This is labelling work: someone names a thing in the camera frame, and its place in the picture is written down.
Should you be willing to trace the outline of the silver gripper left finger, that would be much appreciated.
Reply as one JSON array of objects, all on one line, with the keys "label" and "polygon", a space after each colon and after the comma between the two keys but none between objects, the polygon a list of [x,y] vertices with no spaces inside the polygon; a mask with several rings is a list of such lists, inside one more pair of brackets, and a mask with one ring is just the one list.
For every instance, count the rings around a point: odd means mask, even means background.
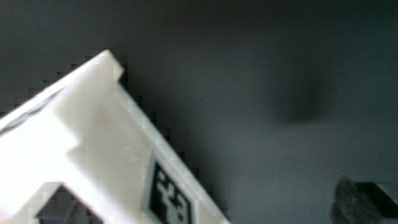
[{"label": "silver gripper left finger", "polygon": [[36,219],[39,224],[103,224],[102,218],[64,185],[50,196]]}]

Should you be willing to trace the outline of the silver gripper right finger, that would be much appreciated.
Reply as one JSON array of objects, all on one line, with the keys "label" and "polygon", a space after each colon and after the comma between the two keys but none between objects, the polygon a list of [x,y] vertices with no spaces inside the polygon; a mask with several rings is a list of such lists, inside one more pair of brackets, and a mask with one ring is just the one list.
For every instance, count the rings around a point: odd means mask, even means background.
[{"label": "silver gripper right finger", "polygon": [[331,206],[332,224],[398,224],[398,185],[341,177]]}]

